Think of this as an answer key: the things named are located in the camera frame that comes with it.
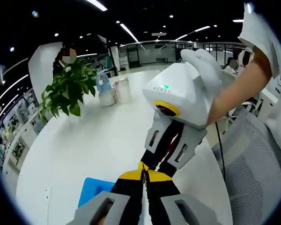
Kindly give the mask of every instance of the white robot handle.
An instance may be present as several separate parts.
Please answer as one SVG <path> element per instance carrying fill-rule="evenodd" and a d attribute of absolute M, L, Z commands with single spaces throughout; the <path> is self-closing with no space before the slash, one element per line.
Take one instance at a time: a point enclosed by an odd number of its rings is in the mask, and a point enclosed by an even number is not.
<path fill-rule="evenodd" d="M 197 69 L 209 94 L 219 96 L 222 85 L 220 80 L 222 71 L 214 57 L 204 49 L 196 51 L 183 49 L 181 57 Z"/>

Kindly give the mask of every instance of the green logo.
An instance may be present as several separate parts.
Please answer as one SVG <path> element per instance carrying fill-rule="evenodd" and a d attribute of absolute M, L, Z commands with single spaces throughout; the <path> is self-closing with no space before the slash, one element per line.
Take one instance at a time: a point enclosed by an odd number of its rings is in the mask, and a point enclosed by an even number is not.
<path fill-rule="evenodd" d="M 168 89 L 168 88 L 169 88 L 168 85 L 159 85 L 159 87 L 165 88 L 165 89 Z"/>

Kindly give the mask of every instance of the gray mesh fabric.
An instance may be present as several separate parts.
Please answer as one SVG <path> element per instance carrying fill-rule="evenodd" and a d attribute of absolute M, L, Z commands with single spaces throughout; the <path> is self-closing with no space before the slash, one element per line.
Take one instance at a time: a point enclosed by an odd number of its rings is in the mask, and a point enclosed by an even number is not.
<path fill-rule="evenodd" d="M 222 138 L 234 225 L 263 224 L 281 200 L 281 150 L 270 130 L 242 110 Z M 222 170 L 219 144 L 213 147 Z"/>

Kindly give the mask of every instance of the desk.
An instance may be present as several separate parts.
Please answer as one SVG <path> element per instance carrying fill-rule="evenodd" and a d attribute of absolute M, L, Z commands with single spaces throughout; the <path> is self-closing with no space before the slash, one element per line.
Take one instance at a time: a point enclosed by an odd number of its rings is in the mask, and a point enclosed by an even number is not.
<path fill-rule="evenodd" d="M 128 75 L 129 104 L 101 107 L 97 96 L 85 95 L 81 117 L 61 113 L 47 123 L 26 156 L 17 185 L 18 205 L 32 224 L 71 221 L 86 177 L 115 182 L 137 168 L 154 114 L 142 88 L 158 73 Z M 216 211 L 219 221 L 232 224 L 228 193 L 206 139 L 173 179 L 182 193 L 197 196 Z"/>

